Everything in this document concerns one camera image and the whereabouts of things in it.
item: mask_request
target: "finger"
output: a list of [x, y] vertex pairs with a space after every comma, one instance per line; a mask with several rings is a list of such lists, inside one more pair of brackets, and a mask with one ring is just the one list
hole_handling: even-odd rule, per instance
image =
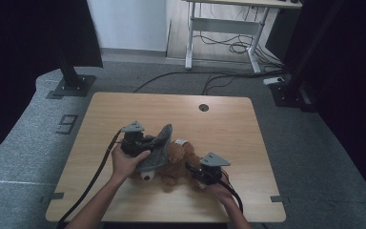
[[151, 151], [144, 151], [135, 157], [135, 161], [138, 164], [141, 160], [147, 158], [151, 154]]
[[115, 145], [115, 147], [112, 149], [112, 151], [115, 153], [123, 152], [123, 150], [121, 149], [121, 143], [117, 143], [117, 145]]

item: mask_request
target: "desk leg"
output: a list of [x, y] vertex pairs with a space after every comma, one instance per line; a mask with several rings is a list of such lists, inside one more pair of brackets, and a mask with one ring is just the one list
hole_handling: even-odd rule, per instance
[[192, 15], [190, 16], [190, 22], [189, 22], [189, 43], [187, 44], [187, 50], [186, 50], [186, 66], [185, 66], [186, 70], [190, 70], [192, 68], [194, 10], [195, 10], [195, 2], [193, 2], [192, 5]]
[[261, 73], [261, 70], [257, 63], [257, 56], [255, 55], [255, 50], [257, 48], [258, 41], [260, 40], [260, 35], [263, 32], [264, 25], [266, 23], [267, 14], [269, 14], [270, 8], [264, 10], [263, 19], [259, 22], [254, 41], [252, 42], [251, 48], [248, 50], [249, 58], [251, 59], [252, 67], [254, 68], [254, 73]]

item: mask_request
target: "black curtain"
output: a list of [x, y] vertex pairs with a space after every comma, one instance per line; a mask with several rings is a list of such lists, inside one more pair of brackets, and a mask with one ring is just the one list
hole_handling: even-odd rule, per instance
[[[311, 51], [330, 8], [338, 3]], [[311, 55], [299, 67], [306, 52]], [[366, 180], [366, 1], [308, 0], [285, 63], [311, 86], [317, 111]]]
[[59, 68], [103, 67], [86, 0], [0, 1], [0, 143], [29, 105], [35, 79]]

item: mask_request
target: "forearm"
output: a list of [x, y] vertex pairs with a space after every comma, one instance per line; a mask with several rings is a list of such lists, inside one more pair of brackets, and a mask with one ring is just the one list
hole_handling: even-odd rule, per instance
[[252, 229], [251, 224], [245, 219], [236, 202], [233, 199], [226, 200], [222, 203], [227, 211], [228, 217], [234, 229]]
[[72, 228], [97, 228], [124, 179], [112, 177], [67, 225]]

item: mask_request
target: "stuffed animal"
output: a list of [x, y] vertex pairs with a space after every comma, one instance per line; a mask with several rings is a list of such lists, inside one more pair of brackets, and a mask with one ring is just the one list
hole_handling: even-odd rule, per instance
[[186, 168], [186, 162], [194, 168], [201, 168], [200, 157], [194, 153], [192, 143], [182, 139], [172, 141], [167, 148], [167, 154], [168, 163], [156, 169], [156, 173], [160, 175], [164, 184], [174, 186], [181, 177], [184, 177], [195, 190], [200, 191], [204, 188], [192, 178], [190, 171]]

